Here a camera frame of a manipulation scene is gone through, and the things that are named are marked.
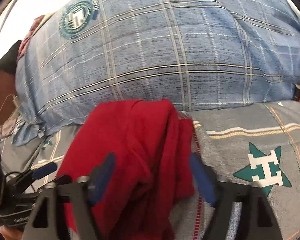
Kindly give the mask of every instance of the human hand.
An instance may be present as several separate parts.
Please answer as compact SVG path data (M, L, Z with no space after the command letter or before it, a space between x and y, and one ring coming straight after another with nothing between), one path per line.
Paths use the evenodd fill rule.
M0 227L0 233L5 240L21 240L23 235L21 231L6 226Z

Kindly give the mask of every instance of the star logo with letter h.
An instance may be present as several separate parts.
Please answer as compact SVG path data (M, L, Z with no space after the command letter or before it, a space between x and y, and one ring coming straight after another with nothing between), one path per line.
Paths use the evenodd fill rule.
M248 159L250 165L235 172L233 176L246 181L257 181L266 196L269 195L273 185L292 187L287 176L279 167L281 146L271 150L269 155L265 155L250 142L249 149Z

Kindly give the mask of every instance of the red stitched line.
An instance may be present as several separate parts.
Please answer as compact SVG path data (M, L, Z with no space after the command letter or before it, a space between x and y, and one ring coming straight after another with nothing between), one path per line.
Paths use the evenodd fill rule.
M195 134L194 131L193 131L192 135L194 137L194 141L195 141L195 144L197 146L197 154L200 156L200 145L199 145L197 135ZM202 209L202 197L201 197L201 194L199 194L198 207L197 207L197 217L196 217L196 220L195 220L193 240L198 239L200 220L201 220L201 209Z

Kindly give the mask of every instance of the circular emblem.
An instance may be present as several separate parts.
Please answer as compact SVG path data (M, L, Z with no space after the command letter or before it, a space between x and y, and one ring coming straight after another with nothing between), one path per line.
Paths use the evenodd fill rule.
M96 19L98 8L98 0L80 1L69 6L61 17L61 34L66 38L75 36L91 19Z

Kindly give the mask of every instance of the green star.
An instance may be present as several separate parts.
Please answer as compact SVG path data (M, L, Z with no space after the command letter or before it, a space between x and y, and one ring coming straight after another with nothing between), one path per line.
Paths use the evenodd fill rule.
M260 158L260 157L264 157L266 156L263 152L261 152L260 150L257 149L257 147L255 147L252 143L249 142L249 149L250 149L250 153L252 154L253 158ZM292 187L290 181L288 180L287 176L283 173L283 171L280 169L279 165L280 165L280 158L281 158L281 146L277 147L275 150L275 155L277 156L278 159L278 163L279 164L274 164L274 162L270 162L269 163L269 168L271 171L271 176L276 176L277 171L281 172L281 177L282 177L282 182L283 182L283 186L285 187ZM250 165L247 165L246 167L244 167L243 169L235 172L233 174L233 176L239 178L239 179L243 179L245 181L250 181L252 182L252 176L259 176L259 179L265 179L265 174L263 172L263 168L262 165L256 165L256 169L252 169ZM266 186L263 187L263 191L266 194L266 196L268 197L270 191L272 190L273 185L270 186Z

